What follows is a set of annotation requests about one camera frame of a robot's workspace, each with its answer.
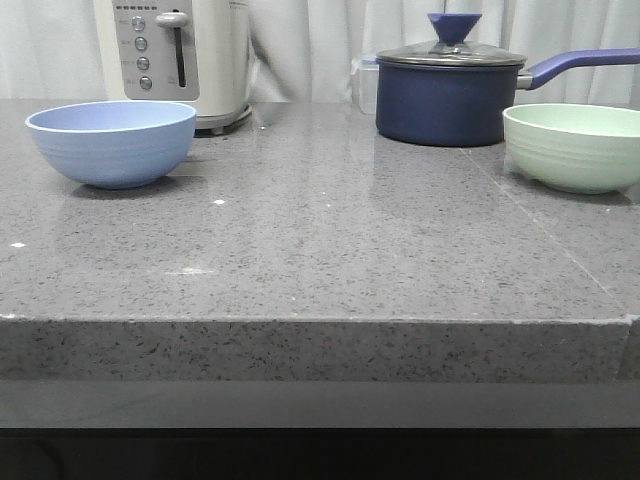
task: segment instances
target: countertop seam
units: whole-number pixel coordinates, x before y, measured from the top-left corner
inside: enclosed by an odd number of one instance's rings
[[[600,288],[609,298],[611,298],[611,300],[613,300],[613,302],[620,307],[623,311],[625,311],[625,314],[628,314],[629,312],[627,312],[626,307],[623,303],[621,303],[610,291],[609,289],[602,284],[602,282],[600,282],[600,280],[598,280],[595,275],[593,275],[593,273],[591,273],[591,271],[589,271],[589,269],[582,264],[582,262],[580,262],[575,255],[567,248],[563,245],[562,242],[560,242],[557,238],[556,235],[553,235],[551,232],[549,232],[546,228],[544,228],[544,226],[535,218],[535,215],[533,215],[529,210],[527,210],[527,208],[525,208],[524,205],[522,205],[521,202],[518,201],[518,199],[513,196],[511,193],[509,193],[509,191],[507,191],[507,189],[505,189],[499,182],[497,182],[490,174],[489,172],[487,172],[484,168],[482,168],[482,166],[480,164],[478,164],[478,162],[476,162],[473,157],[471,155],[469,155],[469,153],[463,149],[460,148],[459,149],[462,154],[471,162],[475,165],[475,167],[480,170],[480,172],[491,182],[493,183],[496,188],[498,188],[498,190],[505,195],[509,200],[511,200],[516,207],[522,211],[530,220],[531,222],[542,231],[542,233],[549,239],[549,241],[551,241],[552,243],[556,244],[558,247],[560,247],[560,249],[562,249],[564,255],[572,262],[574,263],[580,270],[582,270],[588,277],[589,279],[591,279],[591,281],[593,281],[598,288]]]

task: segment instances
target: saucepan handle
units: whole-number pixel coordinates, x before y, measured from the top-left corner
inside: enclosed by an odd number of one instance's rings
[[[635,63],[640,63],[640,48],[605,48],[565,52],[523,71],[518,75],[518,88],[534,90],[569,68],[632,65]]]

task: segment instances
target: toaster lever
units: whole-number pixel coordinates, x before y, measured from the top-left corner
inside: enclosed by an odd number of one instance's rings
[[[184,12],[165,12],[158,15],[155,22],[163,28],[182,28],[189,23],[189,15]]]

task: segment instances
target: toaster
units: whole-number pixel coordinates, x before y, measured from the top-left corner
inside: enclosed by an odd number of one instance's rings
[[[93,4],[108,99],[186,103],[213,133],[250,114],[246,0]]]

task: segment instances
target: pot lid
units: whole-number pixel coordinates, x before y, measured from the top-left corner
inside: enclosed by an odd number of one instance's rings
[[[430,13],[437,41],[416,43],[378,53],[379,60],[434,66],[491,67],[524,65],[527,57],[492,45],[464,39],[482,14]]]

